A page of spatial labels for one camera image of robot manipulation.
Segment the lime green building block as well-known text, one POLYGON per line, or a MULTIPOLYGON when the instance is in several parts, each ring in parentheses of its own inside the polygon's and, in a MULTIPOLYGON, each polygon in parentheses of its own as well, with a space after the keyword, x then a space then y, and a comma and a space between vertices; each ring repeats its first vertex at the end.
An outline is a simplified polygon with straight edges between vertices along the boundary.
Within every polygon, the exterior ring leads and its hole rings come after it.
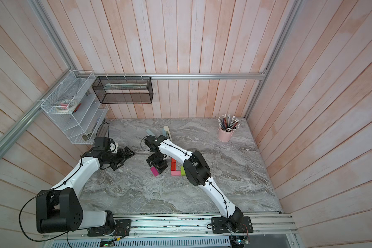
POLYGON ((182 176, 185 176, 186 175, 186 171, 185 171, 185 168, 184 168, 183 165, 181 166, 181 175, 182 176))

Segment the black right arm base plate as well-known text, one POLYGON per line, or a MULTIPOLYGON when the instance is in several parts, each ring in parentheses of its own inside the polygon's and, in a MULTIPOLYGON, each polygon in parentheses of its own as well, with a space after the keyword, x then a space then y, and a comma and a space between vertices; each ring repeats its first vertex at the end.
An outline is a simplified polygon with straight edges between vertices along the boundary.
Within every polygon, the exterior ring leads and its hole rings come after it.
POLYGON ((231 221, 225 217, 211 218, 212 231, 214 234, 230 234, 235 232, 237 234, 253 233, 254 229, 250 217, 242 217, 241 220, 231 221))

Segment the magenta building block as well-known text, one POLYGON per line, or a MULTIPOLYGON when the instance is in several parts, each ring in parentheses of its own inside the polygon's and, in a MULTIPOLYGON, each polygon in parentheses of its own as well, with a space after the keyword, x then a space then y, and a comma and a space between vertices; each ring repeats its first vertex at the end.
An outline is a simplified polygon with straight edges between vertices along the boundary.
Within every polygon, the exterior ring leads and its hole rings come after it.
POLYGON ((151 167, 150 170, 155 177, 159 176, 159 172, 155 167, 151 167))

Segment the red building block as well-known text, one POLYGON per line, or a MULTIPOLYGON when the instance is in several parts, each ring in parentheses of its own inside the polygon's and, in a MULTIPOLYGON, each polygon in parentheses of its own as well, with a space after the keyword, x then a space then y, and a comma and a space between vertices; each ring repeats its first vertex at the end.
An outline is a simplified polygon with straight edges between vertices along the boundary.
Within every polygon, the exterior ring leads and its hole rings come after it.
POLYGON ((176 160, 175 159, 171 159, 171 171, 176 171, 176 160))

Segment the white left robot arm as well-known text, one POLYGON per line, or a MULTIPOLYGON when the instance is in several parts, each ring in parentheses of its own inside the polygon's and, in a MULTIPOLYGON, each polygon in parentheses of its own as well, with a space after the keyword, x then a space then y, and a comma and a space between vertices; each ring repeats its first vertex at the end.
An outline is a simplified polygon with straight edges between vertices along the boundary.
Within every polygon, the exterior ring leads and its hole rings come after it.
POLYGON ((36 196, 36 229, 39 233, 89 229, 93 235, 111 236, 116 232, 113 213, 83 210, 79 198, 85 184, 98 170, 116 170, 135 153, 129 149, 92 148, 84 153, 77 166, 59 183, 36 196))

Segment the light pink building block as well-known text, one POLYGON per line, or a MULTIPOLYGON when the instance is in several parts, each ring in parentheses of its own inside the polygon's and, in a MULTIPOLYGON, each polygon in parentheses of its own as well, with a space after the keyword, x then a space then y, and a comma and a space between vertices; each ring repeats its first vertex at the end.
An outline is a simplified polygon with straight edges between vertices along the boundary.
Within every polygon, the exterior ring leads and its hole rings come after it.
POLYGON ((176 171, 175 170, 171 171, 171 175, 172 176, 181 176, 181 171, 177 171, 177 170, 176 171))

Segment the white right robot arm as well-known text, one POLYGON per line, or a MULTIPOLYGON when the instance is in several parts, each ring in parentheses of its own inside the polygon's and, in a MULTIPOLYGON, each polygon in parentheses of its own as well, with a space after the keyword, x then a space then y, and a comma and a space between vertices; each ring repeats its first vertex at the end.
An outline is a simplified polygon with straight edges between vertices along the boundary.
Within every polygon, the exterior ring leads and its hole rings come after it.
POLYGON ((181 163, 188 181, 201 188, 219 209, 224 219, 222 227, 232 232, 238 231, 243 213, 220 190, 201 152, 185 150, 163 135, 159 137, 149 135, 145 137, 144 143, 153 153, 146 161, 155 176, 160 175, 168 167, 167 157, 181 163))

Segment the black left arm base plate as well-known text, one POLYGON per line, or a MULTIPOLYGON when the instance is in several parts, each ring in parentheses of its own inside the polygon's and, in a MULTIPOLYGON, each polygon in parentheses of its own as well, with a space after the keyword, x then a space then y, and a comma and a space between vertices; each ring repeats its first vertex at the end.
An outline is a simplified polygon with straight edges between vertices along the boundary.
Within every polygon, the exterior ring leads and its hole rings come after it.
POLYGON ((119 219, 109 222, 101 227, 93 227, 88 229, 88 237, 100 236, 116 236, 125 237, 129 235, 131 227, 131 219, 119 219))

